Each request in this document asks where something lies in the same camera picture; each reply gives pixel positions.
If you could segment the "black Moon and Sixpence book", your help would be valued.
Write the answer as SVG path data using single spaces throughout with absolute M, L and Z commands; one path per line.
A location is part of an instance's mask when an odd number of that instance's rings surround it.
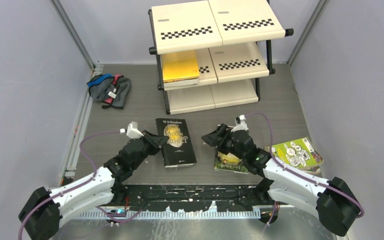
M 191 167 L 197 163 L 195 151 L 185 119 L 156 118 L 157 132 L 168 137 L 162 147 L 165 168 Z

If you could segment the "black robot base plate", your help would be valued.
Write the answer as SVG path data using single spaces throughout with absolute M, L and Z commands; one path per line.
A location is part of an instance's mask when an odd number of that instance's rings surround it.
M 256 185 L 240 184 L 127 184 L 124 199 L 105 207 L 129 207 L 133 211 L 207 212 L 215 204 L 218 212 L 247 212 L 255 206 L 272 206 L 274 200 L 258 192 Z

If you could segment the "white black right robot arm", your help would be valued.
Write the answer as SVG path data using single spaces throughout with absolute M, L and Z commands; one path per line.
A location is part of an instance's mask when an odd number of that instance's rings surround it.
M 331 233 L 345 236 L 364 209 L 347 183 L 326 179 L 287 166 L 258 147 L 246 128 L 219 125 L 201 139 L 223 154 L 232 154 L 254 175 L 262 177 L 257 198 L 263 205 L 274 201 L 292 205 L 314 216 Z

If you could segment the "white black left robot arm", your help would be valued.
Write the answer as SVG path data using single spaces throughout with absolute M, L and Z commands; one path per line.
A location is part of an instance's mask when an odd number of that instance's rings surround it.
M 168 136 L 137 129 L 133 123 L 114 134 L 125 134 L 129 141 L 104 165 L 94 162 L 92 173 L 67 185 L 37 188 L 20 211 L 17 239 L 26 232 L 32 240 L 48 240 L 72 218 L 102 205 L 121 206 L 127 189 L 123 182 L 133 175 L 148 157 L 156 155 L 169 140 Z

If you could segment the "yellow hardcover book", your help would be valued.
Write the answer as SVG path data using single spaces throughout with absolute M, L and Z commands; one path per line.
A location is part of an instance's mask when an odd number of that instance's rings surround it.
M 162 55 L 162 77 L 164 83 L 197 79 L 199 65 L 195 50 L 165 53 Z

